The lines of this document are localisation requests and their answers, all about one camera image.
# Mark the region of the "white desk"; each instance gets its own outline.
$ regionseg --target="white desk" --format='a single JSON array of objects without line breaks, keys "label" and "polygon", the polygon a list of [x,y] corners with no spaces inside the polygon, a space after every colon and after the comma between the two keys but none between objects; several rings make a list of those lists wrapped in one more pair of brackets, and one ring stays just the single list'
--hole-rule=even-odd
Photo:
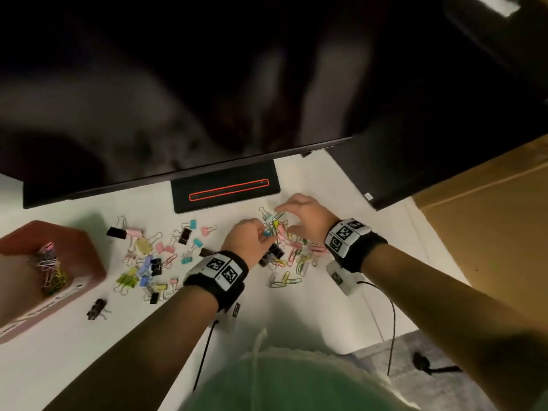
[{"label": "white desk", "polygon": [[[138,288],[126,297],[112,291],[116,278],[127,269],[122,257],[128,242],[105,235],[107,226],[116,223],[117,215],[125,215],[129,226],[145,228],[147,236],[161,231],[166,238],[185,220],[197,219],[199,226],[217,225],[217,230],[203,239],[204,246],[216,250],[235,222],[244,217],[260,217],[259,207],[273,211],[293,193],[302,192],[316,197],[343,219],[355,217],[365,221],[397,248],[466,282],[412,199],[375,212],[325,151],[314,152],[306,158],[278,159],[276,167],[281,195],[184,215],[173,212],[168,182],[23,210],[21,183],[0,178],[0,236],[33,219],[80,226],[92,237],[108,271],[106,281],[99,287],[19,337],[0,345],[0,403],[3,408],[42,409],[81,371],[161,306],[143,303],[143,293]],[[353,352],[391,338],[392,310],[386,297],[367,286],[359,294],[344,296],[325,273],[329,259],[325,256],[317,268],[310,268],[303,283],[281,289],[268,288],[269,270],[253,269],[245,283],[238,325],[231,335],[214,332],[201,381],[227,361],[249,351],[263,327],[269,332],[267,345],[335,353]],[[175,262],[164,276],[178,275],[182,279],[191,266]],[[108,298],[107,309],[112,315],[106,321],[101,318],[88,321],[86,312],[99,297]],[[396,325],[397,335],[416,329],[399,310]],[[207,333],[175,381],[161,410],[177,409],[191,392]],[[100,383],[90,389],[99,392]]]}]

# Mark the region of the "right hand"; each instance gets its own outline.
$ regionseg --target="right hand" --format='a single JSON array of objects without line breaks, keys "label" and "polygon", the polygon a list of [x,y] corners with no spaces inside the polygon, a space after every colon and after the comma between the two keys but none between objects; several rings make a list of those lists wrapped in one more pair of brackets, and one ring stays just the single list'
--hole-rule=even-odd
[{"label": "right hand", "polygon": [[288,233],[324,245],[329,230],[340,219],[329,209],[320,205],[313,197],[295,193],[289,200],[276,208],[277,212],[290,212],[297,215],[302,225],[287,228]]}]

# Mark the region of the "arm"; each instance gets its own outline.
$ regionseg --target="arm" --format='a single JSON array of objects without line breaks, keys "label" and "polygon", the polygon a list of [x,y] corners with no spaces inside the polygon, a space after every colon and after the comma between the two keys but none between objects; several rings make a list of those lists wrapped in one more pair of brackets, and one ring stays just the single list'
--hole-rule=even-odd
[{"label": "arm", "polygon": [[[263,231],[259,220],[244,220],[232,229],[222,249],[254,266],[275,239],[261,241]],[[183,287],[82,372],[45,410],[157,410],[218,308],[208,291]]]},{"label": "arm", "polygon": [[[339,219],[315,199],[294,195],[276,208],[290,227],[323,242]],[[548,386],[548,334],[519,313],[388,245],[365,257],[362,272],[503,410],[531,408]]]}]

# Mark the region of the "monitor stand base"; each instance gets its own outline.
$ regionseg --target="monitor stand base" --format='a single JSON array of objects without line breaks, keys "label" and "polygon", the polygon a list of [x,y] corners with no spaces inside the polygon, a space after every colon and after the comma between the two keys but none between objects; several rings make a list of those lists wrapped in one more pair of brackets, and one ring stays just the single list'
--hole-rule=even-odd
[{"label": "monitor stand base", "polygon": [[172,180],[171,187],[175,213],[192,212],[280,192],[273,160]]}]

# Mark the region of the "cable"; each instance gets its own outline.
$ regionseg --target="cable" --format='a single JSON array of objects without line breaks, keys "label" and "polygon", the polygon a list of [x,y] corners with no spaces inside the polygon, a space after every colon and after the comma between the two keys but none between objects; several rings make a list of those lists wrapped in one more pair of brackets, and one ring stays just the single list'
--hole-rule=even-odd
[{"label": "cable", "polygon": [[392,304],[392,313],[394,314],[394,320],[393,322],[393,329],[392,329],[392,343],[390,344],[390,355],[388,356],[388,371],[386,373],[387,376],[390,376],[390,366],[392,366],[392,353],[394,352],[394,340],[396,339],[396,307],[394,306],[394,302],[390,300],[390,298],[382,291],[379,287],[377,287],[373,283],[369,283],[367,281],[357,281],[356,284],[367,284],[371,287],[375,287],[377,290],[379,290],[381,293],[383,293],[390,304]]},{"label": "cable", "polygon": [[218,320],[215,320],[213,322],[213,324],[211,325],[211,331],[209,331],[209,337],[207,338],[207,343],[205,344],[205,349],[204,349],[204,356],[202,356],[202,363],[200,364],[200,368],[198,370],[198,375],[196,376],[196,382],[194,383],[194,389],[192,390],[192,392],[194,392],[196,390],[196,387],[198,386],[198,380],[200,379],[200,373],[202,373],[202,366],[204,366],[204,360],[206,359],[206,353],[207,353],[207,347],[209,346],[209,340],[211,339],[211,335],[213,333],[213,329],[215,328],[215,325],[219,323]]}]

